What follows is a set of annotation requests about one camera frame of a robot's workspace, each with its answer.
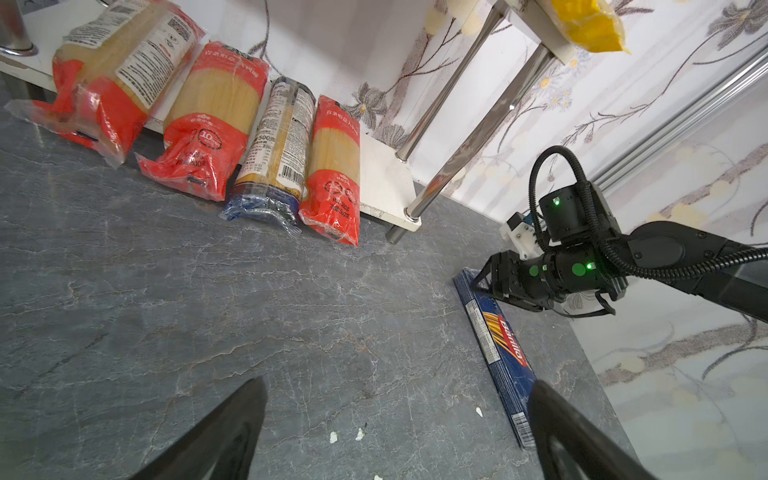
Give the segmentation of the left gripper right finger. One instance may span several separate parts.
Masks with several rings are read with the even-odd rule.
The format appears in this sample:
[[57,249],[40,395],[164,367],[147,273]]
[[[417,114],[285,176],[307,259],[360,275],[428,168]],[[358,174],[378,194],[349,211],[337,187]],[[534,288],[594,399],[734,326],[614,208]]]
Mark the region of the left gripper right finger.
[[653,477],[542,380],[533,384],[528,413],[546,479]]

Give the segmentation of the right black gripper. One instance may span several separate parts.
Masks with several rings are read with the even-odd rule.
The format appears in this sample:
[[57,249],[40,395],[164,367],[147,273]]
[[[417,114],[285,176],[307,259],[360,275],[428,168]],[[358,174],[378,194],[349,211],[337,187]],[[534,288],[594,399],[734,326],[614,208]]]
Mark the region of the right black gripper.
[[553,310],[556,303],[574,293],[568,288],[575,278],[571,273],[574,254],[573,249],[558,248],[523,260],[512,250],[496,253],[471,281],[470,288],[527,311]]

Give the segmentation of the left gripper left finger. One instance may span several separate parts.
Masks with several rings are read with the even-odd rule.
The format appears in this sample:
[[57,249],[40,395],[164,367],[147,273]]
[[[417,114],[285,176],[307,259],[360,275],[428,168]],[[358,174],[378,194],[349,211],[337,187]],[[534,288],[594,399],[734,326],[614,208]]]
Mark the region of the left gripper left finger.
[[135,479],[246,479],[266,415],[267,385],[247,380]]

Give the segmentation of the blue Barilla spaghetti box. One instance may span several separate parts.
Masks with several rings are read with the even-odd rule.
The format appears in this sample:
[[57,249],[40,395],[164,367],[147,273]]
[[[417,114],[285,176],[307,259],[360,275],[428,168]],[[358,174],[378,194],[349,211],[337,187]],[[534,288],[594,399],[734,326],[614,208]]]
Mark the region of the blue Barilla spaghetti box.
[[477,274],[463,268],[453,282],[518,444],[534,449],[527,405],[536,375],[499,304],[471,288]]

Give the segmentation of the red Barilla spaghetti bag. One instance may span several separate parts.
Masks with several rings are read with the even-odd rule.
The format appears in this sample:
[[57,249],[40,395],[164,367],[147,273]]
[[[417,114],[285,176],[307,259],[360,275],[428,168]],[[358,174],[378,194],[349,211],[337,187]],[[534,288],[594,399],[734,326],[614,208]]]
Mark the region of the red Barilla spaghetti bag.
[[335,100],[321,96],[310,142],[302,222],[336,242],[358,246],[360,125]]

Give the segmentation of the long yellow spaghetti bag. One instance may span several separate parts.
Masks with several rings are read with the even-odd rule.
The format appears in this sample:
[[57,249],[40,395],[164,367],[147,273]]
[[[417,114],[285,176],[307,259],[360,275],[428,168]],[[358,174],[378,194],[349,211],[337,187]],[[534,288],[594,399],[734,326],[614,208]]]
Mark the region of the long yellow spaghetti bag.
[[623,22],[608,1],[542,0],[537,4],[571,44],[590,53],[629,52]]

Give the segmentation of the red spaghetti bag white label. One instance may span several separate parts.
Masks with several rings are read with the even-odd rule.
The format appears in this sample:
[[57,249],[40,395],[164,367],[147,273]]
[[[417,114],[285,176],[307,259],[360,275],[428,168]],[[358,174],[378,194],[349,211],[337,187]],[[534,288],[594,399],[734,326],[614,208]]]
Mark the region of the red spaghetti bag white label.
[[118,167],[204,35],[171,1],[116,1],[63,37],[52,59],[53,103],[6,108]]

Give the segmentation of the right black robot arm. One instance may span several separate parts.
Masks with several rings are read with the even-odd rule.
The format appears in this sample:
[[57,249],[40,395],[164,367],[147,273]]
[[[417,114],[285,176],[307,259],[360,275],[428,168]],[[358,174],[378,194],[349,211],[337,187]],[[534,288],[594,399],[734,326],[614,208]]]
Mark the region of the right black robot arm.
[[589,224],[577,185],[543,197],[547,242],[538,256],[492,255],[471,281],[473,291],[530,312],[552,310],[569,296],[592,292],[612,315],[630,277],[654,280],[756,320],[767,319],[767,250],[671,221],[653,221],[631,234],[618,224],[597,188],[590,190],[597,226]]

